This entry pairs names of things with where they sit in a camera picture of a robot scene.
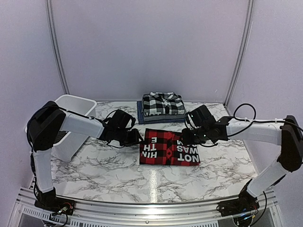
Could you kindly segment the red black plaid shirt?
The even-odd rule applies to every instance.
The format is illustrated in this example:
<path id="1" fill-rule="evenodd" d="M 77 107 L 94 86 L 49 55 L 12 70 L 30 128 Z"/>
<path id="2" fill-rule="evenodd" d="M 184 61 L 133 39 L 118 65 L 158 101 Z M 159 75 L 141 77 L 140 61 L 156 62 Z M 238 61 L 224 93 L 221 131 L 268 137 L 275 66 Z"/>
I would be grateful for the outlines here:
<path id="1" fill-rule="evenodd" d="M 196 145 L 183 144 L 180 132 L 146 129 L 139 146 L 139 163 L 144 165 L 198 166 Z"/>

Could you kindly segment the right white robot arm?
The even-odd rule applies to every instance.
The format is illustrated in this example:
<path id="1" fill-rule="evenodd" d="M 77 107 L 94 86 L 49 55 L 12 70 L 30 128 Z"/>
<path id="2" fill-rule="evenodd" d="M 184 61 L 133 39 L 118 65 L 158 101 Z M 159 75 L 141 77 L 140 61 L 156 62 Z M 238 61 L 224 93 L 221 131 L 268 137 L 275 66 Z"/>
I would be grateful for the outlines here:
<path id="1" fill-rule="evenodd" d="M 202 105 L 188 113 L 185 121 L 182 142 L 188 146 L 203 145 L 206 141 L 215 146 L 220 140 L 251 140 L 280 146 L 276 160 L 241 190 L 234 204 L 239 212 L 246 211 L 264 190 L 279 183 L 288 173 L 299 170 L 303 163 L 303 130 L 292 115 L 274 120 L 232 115 L 216 120 Z"/>

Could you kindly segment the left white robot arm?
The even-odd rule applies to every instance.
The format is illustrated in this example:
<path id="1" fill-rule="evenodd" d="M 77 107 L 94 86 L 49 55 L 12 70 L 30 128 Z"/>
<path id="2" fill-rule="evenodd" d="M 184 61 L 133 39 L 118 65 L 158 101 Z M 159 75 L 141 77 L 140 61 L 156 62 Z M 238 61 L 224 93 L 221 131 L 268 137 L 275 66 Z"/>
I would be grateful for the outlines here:
<path id="1" fill-rule="evenodd" d="M 60 131 L 72 132 L 105 141 L 119 143 L 119 148 L 140 144 L 143 139 L 134 128 L 136 119 L 117 109 L 105 119 L 84 116 L 64 109 L 54 101 L 37 110 L 27 123 L 27 141 L 31 147 L 31 169 L 35 176 L 34 194 L 38 202 L 49 210 L 56 210 L 60 200 L 56 196 L 51 174 L 51 150 Z"/>

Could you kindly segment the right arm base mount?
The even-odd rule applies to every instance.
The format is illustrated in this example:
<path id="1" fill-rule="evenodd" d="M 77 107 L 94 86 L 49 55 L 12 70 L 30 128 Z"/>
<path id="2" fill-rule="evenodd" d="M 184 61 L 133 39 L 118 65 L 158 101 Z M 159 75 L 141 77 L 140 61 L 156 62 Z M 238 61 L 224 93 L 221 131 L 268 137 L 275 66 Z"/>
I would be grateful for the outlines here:
<path id="1" fill-rule="evenodd" d="M 259 203 L 256 200 L 251 202 L 241 199 L 221 201 L 218 203 L 216 210 L 222 217 L 237 215 L 259 209 Z"/>

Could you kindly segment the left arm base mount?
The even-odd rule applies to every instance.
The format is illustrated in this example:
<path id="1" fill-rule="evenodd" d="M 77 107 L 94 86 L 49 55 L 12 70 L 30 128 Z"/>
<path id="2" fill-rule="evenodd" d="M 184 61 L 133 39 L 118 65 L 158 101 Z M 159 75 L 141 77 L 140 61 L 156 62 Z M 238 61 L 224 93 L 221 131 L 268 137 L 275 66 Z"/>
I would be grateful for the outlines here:
<path id="1" fill-rule="evenodd" d="M 63 198 L 56 198 L 54 202 L 51 202 L 51 205 L 43 205 L 39 201 L 35 201 L 35 207 L 52 211 L 55 214 L 67 214 L 72 215 L 74 212 L 75 201 L 68 200 Z"/>

